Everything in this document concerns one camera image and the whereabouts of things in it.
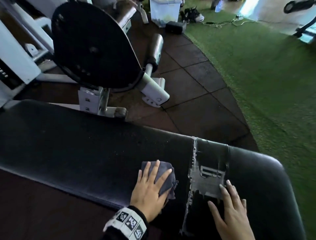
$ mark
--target hand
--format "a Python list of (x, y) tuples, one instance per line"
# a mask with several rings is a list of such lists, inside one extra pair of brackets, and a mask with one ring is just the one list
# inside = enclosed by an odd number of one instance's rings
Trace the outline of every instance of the hand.
[(214, 203), (209, 201), (208, 205), (222, 240), (255, 240), (247, 217), (246, 200), (240, 200), (235, 186), (229, 180), (227, 180), (228, 191), (221, 184), (220, 189), (224, 201), (225, 221)]
[(146, 164), (143, 177), (142, 171), (139, 170), (137, 183), (131, 197), (130, 205), (137, 207), (145, 215), (148, 222), (151, 222), (158, 216), (164, 207), (164, 203), (170, 191), (170, 189), (167, 190), (159, 197), (160, 188), (172, 172), (172, 169), (167, 170), (157, 182), (154, 183), (159, 165), (160, 161), (157, 160), (150, 176), (148, 176), (150, 162)]

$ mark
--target green carpet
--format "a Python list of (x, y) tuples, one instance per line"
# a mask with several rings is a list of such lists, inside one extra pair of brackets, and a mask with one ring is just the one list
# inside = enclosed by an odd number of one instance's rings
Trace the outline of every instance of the green carpet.
[[(206, 21), (235, 15), (198, 5)], [(260, 23), (214, 28), (189, 24), (185, 34), (231, 88), (262, 153), (285, 167), (308, 239), (316, 239), (316, 52)]]

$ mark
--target wristband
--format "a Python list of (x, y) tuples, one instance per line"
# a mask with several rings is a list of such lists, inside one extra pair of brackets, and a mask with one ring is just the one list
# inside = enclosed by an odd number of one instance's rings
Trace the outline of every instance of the wristband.
[(143, 219), (135, 211), (127, 207), (119, 210), (105, 224), (103, 232), (110, 226), (120, 230), (128, 240), (140, 240), (147, 230)]

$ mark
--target black padded bench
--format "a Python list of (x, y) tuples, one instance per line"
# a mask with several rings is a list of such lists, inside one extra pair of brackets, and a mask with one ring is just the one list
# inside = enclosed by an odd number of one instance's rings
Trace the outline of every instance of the black padded bench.
[[(272, 157), (32, 100), (0, 113), (0, 169), (110, 208), (129, 205), (142, 161), (170, 162), (176, 199), (153, 224), (174, 233), (185, 216), (193, 151), (199, 166), (229, 164), (226, 178), (247, 199), (256, 240), (305, 239), (290, 180)], [(206, 201), (196, 205), (187, 229), (217, 239)]]

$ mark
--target black sleeve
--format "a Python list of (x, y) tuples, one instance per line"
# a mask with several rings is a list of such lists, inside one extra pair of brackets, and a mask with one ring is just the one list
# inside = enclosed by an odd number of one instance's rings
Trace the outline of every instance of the black sleeve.
[[(136, 208), (134, 206), (129, 206), (128, 208), (133, 210), (134, 212), (136, 212), (144, 221), (147, 229), (146, 229), (143, 237), (141, 238), (141, 240), (146, 240), (148, 237), (148, 227), (149, 227), (147, 219), (145, 218), (144, 214), (138, 210), (138, 208)], [(120, 230), (110, 226), (105, 231), (101, 240), (128, 240), (128, 238), (125, 237), (125, 235)]]

